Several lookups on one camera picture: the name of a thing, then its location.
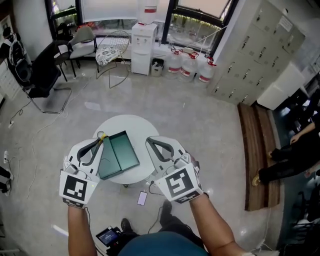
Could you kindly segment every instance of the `smartphone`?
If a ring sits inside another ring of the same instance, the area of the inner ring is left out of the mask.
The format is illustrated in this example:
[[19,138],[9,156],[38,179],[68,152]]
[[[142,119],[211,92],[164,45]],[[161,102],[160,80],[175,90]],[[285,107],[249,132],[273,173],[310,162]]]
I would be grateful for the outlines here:
[[138,202],[136,204],[140,206],[145,206],[146,199],[147,199],[147,193],[141,191],[138,198]]

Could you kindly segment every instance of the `tile floor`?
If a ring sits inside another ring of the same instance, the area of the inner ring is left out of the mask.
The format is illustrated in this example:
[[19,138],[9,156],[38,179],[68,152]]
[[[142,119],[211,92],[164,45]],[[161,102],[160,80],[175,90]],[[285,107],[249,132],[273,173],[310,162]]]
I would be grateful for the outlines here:
[[[236,106],[207,96],[204,89],[193,84],[163,77],[130,74],[124,83],[109,89],[106,73],[96,79],[93,61],[81,64],[76,79],[70,64],[63,66],[69,81],[62,76],[57,83],[72,88],[71,99],[79,94],[67,106],[66,118],[41,113],[30,104],[8,129],[11,116],[28,103],[22,92],[13,101],[7,100],[0,110],[0,156],[8,150],[10,158],[15,157],[10,162],[15,175],[11,194],[0,195],[6,234],[30,256],[68,255],[67,238],[52,229],[57,225],[68,230],[67,206],[59,197],[63,158],[74,144],[91,138],[105,120],[132,114],[150,121],[160,135],[180,141],[196,157],[202,186],[209,191],[212,203],[231,226],[237,242],[246,250],[253,249],[264,237],[268,210],[244,211],[245,154]],[[122,76],[123,70],[114,74]],[[46,99],[47,107],[63,102],[62,96]],[[27,198],[36,163],[36,177]],[[145,206],[137,205],[140,191],[146,188],[144,181],[128,188],[108,180],[100,182],[88,203],[92,234],[109,225],[119,227],[123,217],[130,219],[135,231],[145,234],[164,200],[148,194]],[[198,233],[188,203],[174,203],[173,213]],[[157,223],[152,232],[159,228]]]

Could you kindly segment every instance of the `shoe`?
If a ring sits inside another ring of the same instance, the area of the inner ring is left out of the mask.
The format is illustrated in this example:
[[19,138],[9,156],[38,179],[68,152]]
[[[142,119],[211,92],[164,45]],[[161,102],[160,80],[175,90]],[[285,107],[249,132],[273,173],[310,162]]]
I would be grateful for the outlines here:
[[254,176],[253,180],[252,180],[252,186],[256,187],[259,185],[259,183],[261,182],[259,174],[257,174],[256,176]]
[[127,218],[121,220],[121,229],[123,232],[133,232],[131,224]]
[[163,218],[163,216],[168,216],[171,214],[172,211],[172,204],[169,202],[169,200],[164,200],[163,205],[162,205],[162,211],[161,211],[161,216],[160,219]]
[[8,182],[6,184],[6,189],[7,189],[7,192],[5,192],[5,196],[8,197],[10,195],[10,191],[11,191],[11,185],[10,185],[10,182]]
[[14,180],[14,178],[15,178],[15,176],[12,174],[12,172],[10,171],[10,169],[6,169],[6,171],[8,172],[8,173],[10,173],[10,180]]

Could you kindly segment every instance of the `person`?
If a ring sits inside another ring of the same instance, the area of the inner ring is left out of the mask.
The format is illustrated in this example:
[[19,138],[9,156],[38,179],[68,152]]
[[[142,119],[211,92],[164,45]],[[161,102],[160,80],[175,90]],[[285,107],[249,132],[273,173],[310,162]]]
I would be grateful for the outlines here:
[[3,169],[0,166],[0,190],[7,197],[10,195],[11,181],[13,181],[14,178],[14,175],[9,169]]
[[[252,256],[236,242],[232,230],[219,215],[209,197],[204,193],[189,201],[200,237],[186,224],[171,214],[172,205],[166,200],[162,205],[157,233],[138,235],[127,219],[121,228],[126,241],[110,256]],[[96,246],[84,209],[68,206],[68,251],[70,256],[96,256]]]
[[268,153],[268,157],[277,162],[276,164],[262,168],[252,180],[255,187],[259,183],[268,182],[291,177],[306,172],[309,177],[312,172],[317,171],[320,164],[320,116],[316,114],[312,118],[313,122],[294,135],[290,140],[290,145],[281,149],[275,149]]
[[21,37],[18,33],[11,33],[11,28],[7,26],[2,33],[2,36],[5,40],[0,47],[0,59],[6,59],[6,64],[11,73],[13,74],[15,80],[22,86],[28,86],[29,83],[22,81],[20,77],[17,75],[16,68],[10,63],[9,61],[9,54],[10,54],[10,43],[13,43],[15,37],[16,39],[21,42]]

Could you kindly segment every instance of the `power outlet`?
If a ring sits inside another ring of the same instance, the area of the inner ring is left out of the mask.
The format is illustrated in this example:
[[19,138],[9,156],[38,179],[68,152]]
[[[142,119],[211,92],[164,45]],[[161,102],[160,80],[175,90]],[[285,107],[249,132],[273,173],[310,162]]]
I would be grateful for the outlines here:
[[8,151],[4,151],[4,155],[3,155],[3,163],[6,164],[6,163],[9,163],[9,153]]

